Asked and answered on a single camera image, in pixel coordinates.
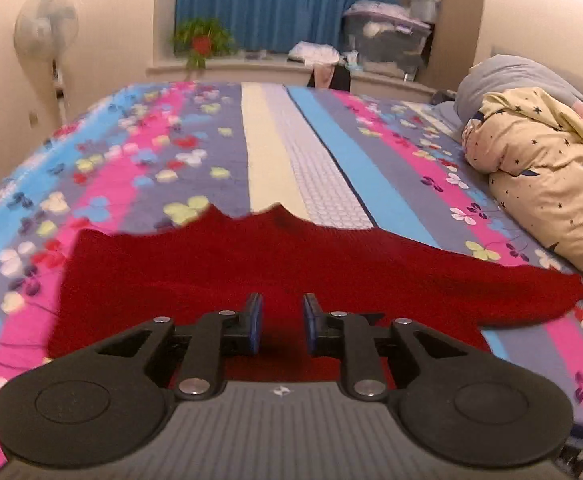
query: beige blanket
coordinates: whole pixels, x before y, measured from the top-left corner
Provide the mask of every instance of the beige blanket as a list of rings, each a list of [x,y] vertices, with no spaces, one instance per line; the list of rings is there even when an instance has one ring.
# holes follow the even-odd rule
[[[462,139],[500,207],[583,272],[583,119],[540,88],[493,92]]]

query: circular black cover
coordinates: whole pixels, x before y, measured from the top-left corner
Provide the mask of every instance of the circular black cover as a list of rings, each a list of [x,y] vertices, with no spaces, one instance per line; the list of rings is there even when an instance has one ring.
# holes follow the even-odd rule
[[[116,363],[51,363],[7,383],[0,390],[5,452],[25,462],[79,468],[145,444],[165,416],[164,395],[142,372]]]
[[[449,359],[414,380],[399,418],[416,442],[465,466],[509,468],[557,453],[573,423],[552,382],[506,362]]]

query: standing fan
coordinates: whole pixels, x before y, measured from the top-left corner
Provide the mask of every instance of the standing fan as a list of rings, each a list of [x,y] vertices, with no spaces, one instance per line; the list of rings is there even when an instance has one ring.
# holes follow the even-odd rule
[[[14,46],[23,56],[49,61],[60,122],[66,124],[65,89],[58,64],[78,35],[78,13],[70,0],[27,0],[15,22]]]

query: yellow stripe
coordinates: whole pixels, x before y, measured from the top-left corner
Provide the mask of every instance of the yellow stripe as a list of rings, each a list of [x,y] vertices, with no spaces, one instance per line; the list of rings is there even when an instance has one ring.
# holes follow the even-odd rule
[[[438,128],[443,134],[448,136],[452,136],[453,132],[447,127],[446,124],[439,121],[435,117],[431,117],[427,112],[425,112],[424,105],[420,103],[403,103],[405,106],[410,107],[414,112],[416,112],[420,117],[423,119],[427,119],[431,124],[433,124],[436,128]]]
[[[242,84],[242,123],[247,142],[252,211],[262,211],[280,202],[293,215],[309,220],[287,150],[258,83]]]

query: fan head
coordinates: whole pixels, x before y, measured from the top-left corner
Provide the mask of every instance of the fan head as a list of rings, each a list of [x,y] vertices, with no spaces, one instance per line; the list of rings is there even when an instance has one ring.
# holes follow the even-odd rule
[[[15,22],[18,52],[37,59],[57,59],[76,39],[78,13],[70,0],[27,0]]]

